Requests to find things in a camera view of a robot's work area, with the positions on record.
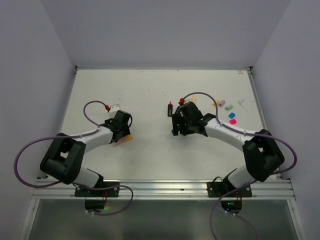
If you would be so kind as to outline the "pink capped black highlighter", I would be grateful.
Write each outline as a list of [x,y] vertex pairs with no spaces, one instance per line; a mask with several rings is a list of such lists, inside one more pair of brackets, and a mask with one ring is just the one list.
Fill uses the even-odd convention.
[[172,102],[170,101],[167,105],[167,116],[168,117],[171,117],[173,114],[173,104]]

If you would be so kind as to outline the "blue pen cap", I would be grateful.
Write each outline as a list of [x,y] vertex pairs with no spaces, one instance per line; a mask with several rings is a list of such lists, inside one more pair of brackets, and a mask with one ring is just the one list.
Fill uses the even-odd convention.
[[230,114],[228,115],[228,117],[229,117],[230,119],[234,119],[234,118],[235,118],[235,116],[236,116],[236,114],[235,114],[235,113],[230,113]]

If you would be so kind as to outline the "yellow pen cap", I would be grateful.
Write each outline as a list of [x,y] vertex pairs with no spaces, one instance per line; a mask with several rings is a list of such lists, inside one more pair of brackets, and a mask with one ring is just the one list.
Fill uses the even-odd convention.
[[214,107],[219,107],[220,106],[220,100],[217,100],[212,104]]

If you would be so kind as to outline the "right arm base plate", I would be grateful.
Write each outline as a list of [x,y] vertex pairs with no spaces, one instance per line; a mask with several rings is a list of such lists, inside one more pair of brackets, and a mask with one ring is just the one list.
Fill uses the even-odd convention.
[[[209,198],[220,198],[221,196],[235,190],[236,188],[225,178],[217,176],[206,183],[206,190]],[[251,198],[253,196],[250,186],[229,194],[230,198]]]

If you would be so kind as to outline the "yellow pastel highlighter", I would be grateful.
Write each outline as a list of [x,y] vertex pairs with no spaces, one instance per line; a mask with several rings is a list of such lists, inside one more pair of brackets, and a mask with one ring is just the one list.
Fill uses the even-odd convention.
[[195,96],[192,96],[192,97],[191,97],[191,101],[192,101],[194,104],[196,104],[196,103],[197,103],[197,98],[196,98]]

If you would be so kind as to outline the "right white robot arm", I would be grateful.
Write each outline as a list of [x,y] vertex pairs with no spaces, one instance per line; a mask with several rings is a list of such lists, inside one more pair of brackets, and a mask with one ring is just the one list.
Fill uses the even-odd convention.
[[172,134],[186,136],[200,134],[205,137],[221,140],[244,155],[245,165],[230,172],[223,179],[223,192],[235,196],[241,186],[252,182],[264,182],[285,161],[276,141],[269,131],[246,131],[224,124],[214,114],[205,115],[191,101],[179,106],[171,115]]

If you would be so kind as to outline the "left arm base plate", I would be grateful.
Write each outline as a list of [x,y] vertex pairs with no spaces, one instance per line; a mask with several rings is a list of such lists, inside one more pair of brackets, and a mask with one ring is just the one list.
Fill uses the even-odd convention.
[[99,176],[97,183],[93,188],[97,190],[91,190],[85,187],[78,187],[75,189],[75,197],[83,198],[117,198],[119,195],[120,183],[115,180],[104,180],[102,175]]

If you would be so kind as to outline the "pink pen cap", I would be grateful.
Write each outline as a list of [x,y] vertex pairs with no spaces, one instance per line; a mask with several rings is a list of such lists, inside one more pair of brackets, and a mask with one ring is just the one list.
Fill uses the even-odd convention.
[[237,123],[237,120],[236,120],[236,119],[230,119],[230,120],[229,120],[229,123],[230,123],[231,125],[234,125],[234,124]]

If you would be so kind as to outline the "mint green pen cap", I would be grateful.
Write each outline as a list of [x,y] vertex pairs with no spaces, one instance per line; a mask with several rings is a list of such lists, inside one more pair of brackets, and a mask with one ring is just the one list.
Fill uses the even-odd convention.
[[230,111],[233,109],[233,105],[230,104],[230,105],[227,105],[225,108],[224,108],[226,111]]

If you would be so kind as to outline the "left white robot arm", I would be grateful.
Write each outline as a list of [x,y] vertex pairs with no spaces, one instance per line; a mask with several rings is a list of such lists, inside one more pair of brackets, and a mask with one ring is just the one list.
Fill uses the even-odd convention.
[[118,110],[113,118],[105,120],[93,133],[86,132],[80,137],[59,133],[44,155],[40,170],[66,185],[85,186],[92,196],[101,195],[104,190],[103,177],[82,166],[84,155],[130,135],[131,123],[132,116]]

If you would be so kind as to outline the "lilac pen cap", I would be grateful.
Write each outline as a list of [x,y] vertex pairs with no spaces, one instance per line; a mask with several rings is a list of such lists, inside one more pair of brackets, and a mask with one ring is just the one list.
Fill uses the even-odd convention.
[[225,100],[221,100],[218,104],[219,107],[223,107],[225,105]]

